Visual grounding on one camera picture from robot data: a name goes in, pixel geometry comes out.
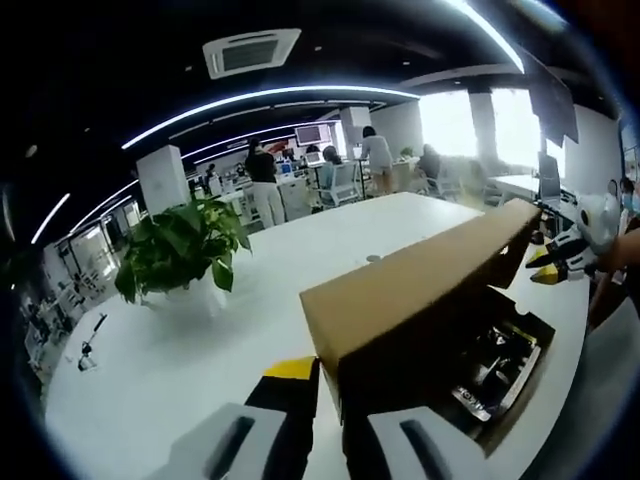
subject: window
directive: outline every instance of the window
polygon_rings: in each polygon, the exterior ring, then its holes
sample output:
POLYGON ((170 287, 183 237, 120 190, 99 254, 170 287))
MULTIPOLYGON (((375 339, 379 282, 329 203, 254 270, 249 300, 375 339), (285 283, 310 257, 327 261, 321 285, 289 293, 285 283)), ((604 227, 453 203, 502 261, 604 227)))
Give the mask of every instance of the window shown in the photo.
POLYGON ((424 143, 441 155, 477 155, 476 130, 466 90, 426 95, 418 105, 424 143))
MULTIPOLYGON (((511 165, 538 169, 540 121, 531 108, 529 91, 495 89, 491 92, 496 121, 498 158, 511 165)), ((546 141, 547 154, 558 162, 560 177, 565 174, 564 146, 546 141)))

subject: man in black shirt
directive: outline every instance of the man in black shirt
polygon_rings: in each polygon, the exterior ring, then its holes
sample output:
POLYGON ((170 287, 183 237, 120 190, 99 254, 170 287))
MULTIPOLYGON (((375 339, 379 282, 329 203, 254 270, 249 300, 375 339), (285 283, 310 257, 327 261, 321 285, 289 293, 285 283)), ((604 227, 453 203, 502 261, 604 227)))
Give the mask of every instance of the man in black shirt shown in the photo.
POLYGON ((282 198, 276 183, 276 165, 273 155, 260 146, 260 139, 249 141, 249 155, 245 169, 253 181, 253 197, 264 228, 284 223, 282 198))

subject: white pants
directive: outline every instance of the white pants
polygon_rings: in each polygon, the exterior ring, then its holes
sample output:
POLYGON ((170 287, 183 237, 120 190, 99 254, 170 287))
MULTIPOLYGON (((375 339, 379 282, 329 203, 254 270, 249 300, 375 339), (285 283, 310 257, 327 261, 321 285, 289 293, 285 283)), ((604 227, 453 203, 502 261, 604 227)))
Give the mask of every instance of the white pants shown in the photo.
POLYGON ((253 182, 253 198, 265 229, 284 223, 282 198, 275 183, 253 182))

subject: led light strip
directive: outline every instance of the led light strip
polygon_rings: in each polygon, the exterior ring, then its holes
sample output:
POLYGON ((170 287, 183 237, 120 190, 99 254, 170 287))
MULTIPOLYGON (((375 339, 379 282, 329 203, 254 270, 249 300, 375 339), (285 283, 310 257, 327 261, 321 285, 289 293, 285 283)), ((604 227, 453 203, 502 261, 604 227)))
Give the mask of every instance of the led light strip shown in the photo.
POLYGON ((98 210, 100 210, 102 207, 104 207, 107 203, 109 203, 111 200, 113 200, 114 198, 116 198, 118 195, 120 195, 122 192, 124 192, 127 188, 132 187, 133 185, 135 185, 136 183, 138 183, 140 180, 134 180, 133 182, 131 182, 129 185, 122 187, 120 190, 118 190, 116 193, 114 193, 113 195, 111 195, 109 198, 107 198, 106 200, 104 200, 100 205, 98 205, 96 208, 94 208, 93 210, 91 210, 89 213, 87 213, 84 217, 82 217, 82 220, 80 220, 78 223, 76 223, 76 226, 73 227, 71 230, 69 230, 69 235, 73 235, 75 233, 76 230, 78 230, 78 228, 80 228, 80 226, 87 221, 87 219, 89 217, 91 217, 91 215, 93 215, 94 213, 96 213, 98 210))
MULTIPOLYGON (((283 135, 282 137, 275 137, 275 138, 270 138, 269 140, 264 140, 261 143, 262 144, 267 144, 267 143, 270 143, 270 142, 275 142, 277 140, 284 140, 285 138, 293 138, 293 137, 295 137, 295 134, 283 135)), ((216 153, 216 154, 211 155, 209 157, 197 160, 197 161, 193 162, 193 164, 194 165, 198 165, 198 164, 200 164, 202 162, 206 162, 207 160, 211 160, 211 159, 214 159, 214 158, 222 157, 223 155, 226 155, 226 154, 232 153, 232 152, 236 152, 238 150, 246 150, 247 148, 249 148, 249 145, 242 145, 240 147, 230 148, 229 150, 225 150, 224 152, 216 153)))
POLYGON ((331 91, 331 90, 345 91, 345 92, 382 93, 385 95, 397 95, 400 97, 410 98, 412 100, 418 100, 420 98, 418 95, 414 95, 412 93, 407 93, 407 92, 400 92, 398 90, 388 90, 386 88, 377 88, 377 87, 362 87, 362 86, 355 86, 355 85, 304 85, 304 86, 297 86, 297 87, 274 88, 271 90, 262 90, 259 92, 250 92, 242 95, 236 95, 235 97, 223 98, 222 100, 217 100, 215 102, 207 103, 205 105, 201 105, 197 108, 193 108, 184 113, 181 113, 180 115, 176 115, 175 117, 172 117, 169 120, 165 120, 164 122, 159 123, 155 127, 152 127, 149 130, 142 132, 140 135, 133 137, 127 143, 122 145, 122 149, 126 150, 127 148, 138 143, 143 138, 146 138, 149 135, 159 130, 162 130, 165 127, 168 127, 169 125, 179 122, 180 120, 183 120, 187 117, 196 115, 197 113, 201 113, 206 110, 213 110, 215 108, 221 107, 223 105, 228 105, 230 103, 241 102, 243 100, 249 100, 251 98, 257 98, 257 97, 264 97, 267 95, 277 95, 280 93, 323 92, 323 91, 331 91))
POLYGON ((40 238, 40 235, 42 235, 42 232, 44 231, 44 229, 46 228, 46 226, 49 224, 49 222, 51 221, 51 219, 53 218, 53 216, 58 212, 58 210, 60 210, 60 207, 62 207, 62 205, 64 205, 64 202, 66 202, 67 200, 69 200, 69 197, 71 196, 70 193, 67 193, 64 197, 62 197, 58 203, 56 204, 55 207, 53 207, 53 210, 51 210, 49 212, 49 215, 47 215, 47 218, 44 219, 44 222, 42 222, 42 225, 40 225, 40 227, 38 228, 38 230, 36 231, 36 234, 33 236, 33 238, 31 239, 31 244, 35 244, 38 241, 38 238, 40 238))
POLYGON ((107 215, 109 215, 109 213, 111 213, 111 211, 115 210, 116 208, 118 208, 120 205, 122 205, 124 202, 131 200, 131 195, 127 195, 126 197, 124 197, 122 200, 120 200, 119 202, 114 203, 113 205, 111 205, 109 208, 107 208, 101 215, 100 218, 104 218, 107 215))
POLYGON ((242 140, 243 138, 253 137, 255 135, 261 135, 263 133, 274 132, 276 130, 283 130, 285 128, 307 127, 309 125, 327 125, 327 124, 336 123, 336 122, 337 122, 337 120, 323 120, 321 122, 292 123, 290 125, 280 125, 279 127, 267 128, 265 130, 258 130, 257 132, 245 133, 244 135, 240 135, 238 137, 233 137, 233 138, 228 138, 228 139, 223 140, 221 142, 212 143, 211 145, 209 145, 207 147, 202 147, 202 148, 199 148, 198 150, 194 150, 193 152, 190 152, 190 153, 187 153, 186 155, 183 155, 182 159, 184 160, 185 158, 188 158, 191 155, 195 155, 197 153, 204 152, 205 150, 209 150, 210 148, 213 148, 213 147, 219 147, 220 145, 224 145, 225 143, 233 143, 236 140, 242 140))
POLYGON ((482 15, 476 12, 468 3, 464 0, 444 0, 460 13, 466 15, 473 23, 478 25, 484 32, 489 35, 494 42, 509 56, 511 61, 518 67, 522 73, 524 73, 524 65, 522 60, 513 49, 511 45, 505 40, 505 38, 491 25, 482 15))

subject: cardboard box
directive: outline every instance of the cardboard box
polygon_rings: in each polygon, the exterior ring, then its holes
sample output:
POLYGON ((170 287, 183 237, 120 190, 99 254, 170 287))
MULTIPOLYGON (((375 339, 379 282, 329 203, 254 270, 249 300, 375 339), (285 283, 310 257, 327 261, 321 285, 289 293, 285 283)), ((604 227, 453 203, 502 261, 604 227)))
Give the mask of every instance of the cardboard box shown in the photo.
POLYGON ((316 352, 342 419, 427 405, 447 418, 460 354, 508 320, 542 354, 511 409, 478 436, 491 452, 526 406, 554 330, 491 286, 513 280, 540 210, 522 200, 302 292, 316 352))

